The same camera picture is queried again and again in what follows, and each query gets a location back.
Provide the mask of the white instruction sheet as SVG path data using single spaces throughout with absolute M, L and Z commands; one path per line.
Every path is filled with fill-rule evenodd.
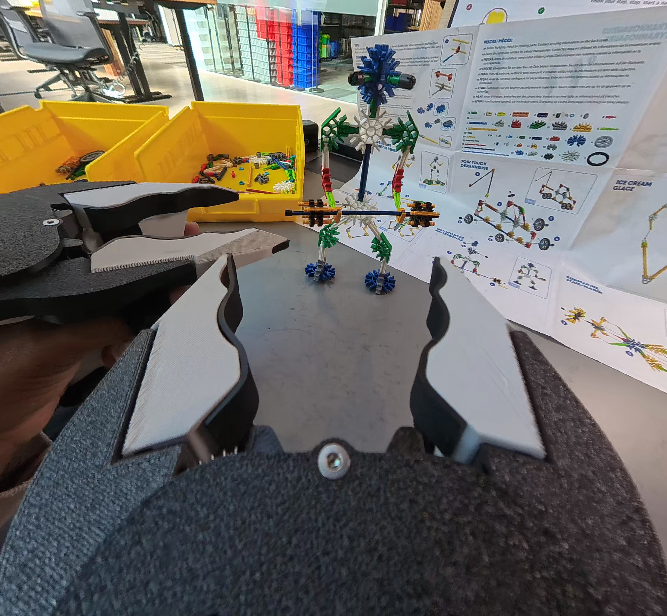
M 471 25 L 387 44 L 415 76 L 402 207 L 380 216 L 390 268 L 450 259 L 507 319 L 666 391 L 666 8 Z M 371 154 L 368 198 L 395 211 L 401 153 Z

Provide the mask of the grey mesh office chair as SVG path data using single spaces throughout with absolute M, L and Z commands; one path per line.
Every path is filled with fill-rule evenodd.
M 73 101 L 123 103 L 114 82 L 100 78 L 96 68 L 113 61 L 113 51 L 98 23 L 92 0 L 39 0 L 41 18 L 50 41 L 34 39 L 19 42 L 27 58 L 57 70 L 53 81 L 63 82 Z

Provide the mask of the pile of loose toy parts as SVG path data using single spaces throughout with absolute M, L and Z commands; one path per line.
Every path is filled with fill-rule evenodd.
M 191 183 L 224 186 L 239 193 L 295 194 L 296 155 L 290 149 L 238 156 L 209 153 Z

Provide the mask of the multicoloured construction toy model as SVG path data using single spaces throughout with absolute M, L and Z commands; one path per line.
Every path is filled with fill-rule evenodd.
M 329 167 L 329 153 L 338 147 L 345 137 L 357 151 L 363 153 L 360 185 L 356 196 L 346 197 L 340 202 L 336 199 L 336 208 L 345 210 L 379 210 L 374 203 L 367 200 L 366 185 L 370 169 L 371 154 L 380 150 L 380 145 L 393 144 L 401 153 L 401 158 L 392 177 L 391 188 L 400 190 L 404 178 L 404 167 L 409 155 L 416 145 L 419 131 L 408 113 L 406 119 L 398 118 L 395 123 L 391 116 L 382 107 L 389 97 L 395 95 L 396 89 L 411 90 L 415 86 L 415 77 L 409 73 L 398 71 L 400 62 L 395 58 L 395 51 L 387 44 L 375 44 L 367 48 L 367 54 L 361 57 L 357 69 L 350 73 L 348 82 L 357 87 L 362 97 L 363 105 L 355 116 L 355 124 L 347 122 L 346 116 L 338 117 L 336 110 L 321 126 L 321 186 L 324 193 L 322 199 L 328 204 L 325 191 L 331 185 Z M 319 228 L 318 247 L 319 256 L 315 263 L 305 268 L 306 275 L 313 280 L 325 282 L 332 280 L 336 275 L 335 268 L 327 262 L 325 251 L 332 248 L 339 241 L 338 226 L 350 224 L 359 226 L 364 231 L 371 229 L 373 239 L 371 252 L 379 259 L 379 269 L 371 270 L 365 275 L 365 286 L 377 295 L 388 294 L 396 286 L 393 276 L 388 272 L 388 263 L 392 253 L 392 245 L 378 226 L 379 217 L 344 216 L 340 223 L 329 224 Z

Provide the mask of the yellow plastic bin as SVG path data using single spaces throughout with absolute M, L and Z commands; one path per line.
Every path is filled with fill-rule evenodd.
M 256 152 L 296 155 L 295 194 L 239 193 L 237 202 L 191 210 L 188 219 L 216 221 L 295 221 L 285 210 L 303 201 L 304 136 L 296 105 L 193 102 L 135 153 L 143 181 L 190 184 L 209 153 L 231 156 Z
M 57 168 L 87 153 L 104 154 L 88 166 L 94 181 L 143 181 L 135 153 L 169 121 L 161 105 L 48 102 L 1 115 L 1 193 L 60 184 Z

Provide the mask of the red and blue storage crates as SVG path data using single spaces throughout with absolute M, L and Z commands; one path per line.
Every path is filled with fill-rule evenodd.
M 236 5 L 229 17 L 245 79 L 315 91 L 322 62 L 341 55 L 341 42 L 322 30 L 320 11 Z

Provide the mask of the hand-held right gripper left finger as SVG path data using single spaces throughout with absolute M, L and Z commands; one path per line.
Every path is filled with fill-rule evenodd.
M 224 255 L 154 327 L 124 458 L 184 445 L 209 462 L 243 450 L 259 406 L 236 336 L 243 314 L 236 263 Z

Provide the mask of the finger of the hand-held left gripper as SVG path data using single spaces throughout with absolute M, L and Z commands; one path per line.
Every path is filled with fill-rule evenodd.
M 91 256 L 91 271 L 121 270 L 175 261 L 191 261 L 202 275 L 218 259 L 231 254 L 241 268 L 287 249 L 288 238 L 256 228 L 238 232 L 206 232 L 195 236 L 162 238 L 128 236 L 114 239 Z
M 140 183 L 65 193 L 69 204 L 89 221 L 141 221 L 237 202 L 239 194 L 210 184 Z

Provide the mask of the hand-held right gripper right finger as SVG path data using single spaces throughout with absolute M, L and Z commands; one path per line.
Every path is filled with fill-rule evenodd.
M 427 326 L 410 394 L 438 455 L 472 463 L 481 445 L 542 460 L 546 450 L 503 316 L 449 261 L 433 261 Z

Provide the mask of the thin blue toy rod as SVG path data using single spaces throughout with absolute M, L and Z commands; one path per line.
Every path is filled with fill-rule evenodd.
M 294 216 L 293 217 L 301 217 L 301 212 L 302 210 L 293 210 Z M 393 216 L 393 217 L 399 217 L 400 213 L 402 211 L 381 211 L 381 210 L 345 210 L 342 209 L 342 214 L 344 216 L 355 216 L 355 217 L 362 217 L 362 216 L 373 216 L 373 217 L 386 217 L 386 216 Z

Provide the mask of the black orange toy wheel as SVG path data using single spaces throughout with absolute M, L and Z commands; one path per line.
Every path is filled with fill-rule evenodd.
M 435 225 L 435 220 L 439 218 L 436 207 L 431 202 L 421 202 L 415 200 L 408 203 L 410 214 L 408 223 L 411 228 L 428 228 Z
M 332 224 L 333 215 L 337 210 L 337 208 L 331 209 L 322 200 L 299 202 L 298 206 L 303 208 L 301 212 L 302 224 L 309 227 L 322 227 Z

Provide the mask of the small heap of toy parts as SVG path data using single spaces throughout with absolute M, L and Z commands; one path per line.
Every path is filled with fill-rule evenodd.
M 88 165 L 99 159 L 104 153 L 105 151 L 103 150 L 97 150 L 82 156 L 70 157 L 55 169 L 55 173 L 64 180 L 77 181 L 77 179 L 86 175 Z

